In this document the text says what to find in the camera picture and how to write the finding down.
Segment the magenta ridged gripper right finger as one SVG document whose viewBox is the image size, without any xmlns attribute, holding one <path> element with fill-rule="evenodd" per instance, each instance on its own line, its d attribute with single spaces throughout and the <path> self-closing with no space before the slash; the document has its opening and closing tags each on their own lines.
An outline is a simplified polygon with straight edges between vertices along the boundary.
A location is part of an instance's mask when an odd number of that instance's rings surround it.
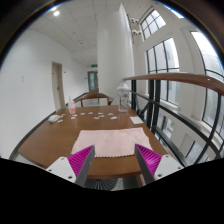
<svg viewBox="0 0 224 224">
<path fill-rule="evenodd" d="M 134 155 L 137 158 L 146 184 L 183 169 L 183 166 L 170 155 L 160 155 L 139 144 L 135 145 Z"/>
</svg>

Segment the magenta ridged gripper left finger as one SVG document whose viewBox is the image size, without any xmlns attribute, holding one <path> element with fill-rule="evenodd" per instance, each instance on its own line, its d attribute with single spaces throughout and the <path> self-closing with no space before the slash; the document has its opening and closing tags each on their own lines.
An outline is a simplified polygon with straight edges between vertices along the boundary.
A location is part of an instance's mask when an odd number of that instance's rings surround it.
<svg viewBox="0 0 224 224">
<path fill-rule="evenodd" d="M 59 157 L 47 171 L 83 187 L 94 156 L 95 146 L 91 145 L 68 158 Z"/>
</svg>

